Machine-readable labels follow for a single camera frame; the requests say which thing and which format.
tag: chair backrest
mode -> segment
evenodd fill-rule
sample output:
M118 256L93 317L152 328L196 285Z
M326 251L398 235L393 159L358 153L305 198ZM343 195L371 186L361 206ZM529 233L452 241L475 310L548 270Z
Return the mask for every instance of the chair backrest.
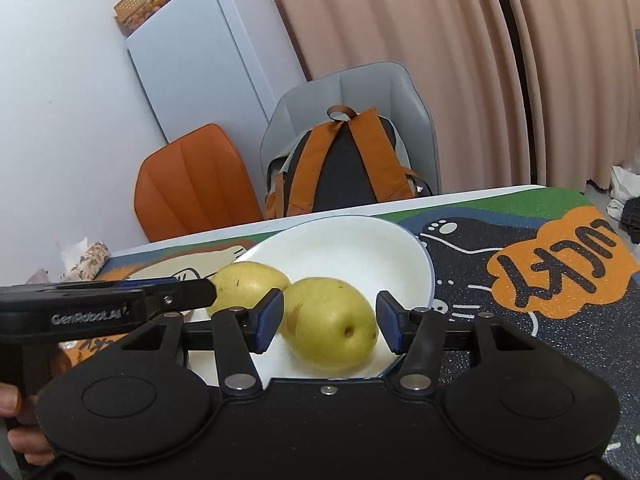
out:
M146 158L134 208L151 242L262 220L244 162L216 124Z
M374 107L404 142L411 168L442 192L438 147L431 117L399 63L380 62L342 70L291 89L281 97L260 147L265 178L269 163L299 134L326 122L326 110L345 105L358 113Z

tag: white refrigerator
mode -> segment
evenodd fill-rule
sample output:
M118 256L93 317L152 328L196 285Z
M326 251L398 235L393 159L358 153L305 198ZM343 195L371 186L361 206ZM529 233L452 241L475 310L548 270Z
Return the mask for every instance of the white refrigerator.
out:
M262 203L262 137L278 100L306 81L274 0L171 0L127 47L167 140L218 124Z

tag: beige curtain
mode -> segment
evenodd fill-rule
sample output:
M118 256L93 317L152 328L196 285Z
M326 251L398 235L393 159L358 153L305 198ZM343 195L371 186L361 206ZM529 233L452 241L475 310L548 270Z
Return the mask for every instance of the beige curtain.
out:
M609 187L638 146L640 0L511 0L526 63L540 184Z
M308 75L404 64L445 192L529 183L522 93L498 0L276 0Z

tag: backpack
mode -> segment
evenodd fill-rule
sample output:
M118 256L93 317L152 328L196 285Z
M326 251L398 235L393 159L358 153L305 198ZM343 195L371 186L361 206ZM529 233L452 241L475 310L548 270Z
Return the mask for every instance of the backpack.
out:
M332 118L337 112L349 120ZM375 108L357 114L335 105L327 115L330 122L299 135L270 162L266 218L416 198L429 189L398 161L402 141Z

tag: orange speech bubble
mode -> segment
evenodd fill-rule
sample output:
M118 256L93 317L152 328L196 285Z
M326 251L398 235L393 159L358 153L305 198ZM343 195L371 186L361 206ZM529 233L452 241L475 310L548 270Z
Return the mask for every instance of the orange speech bubble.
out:
M598 210L582 206L494 254L487 270L497 277L491 292L501 306L564 319L585 304L620 300L638 266Z

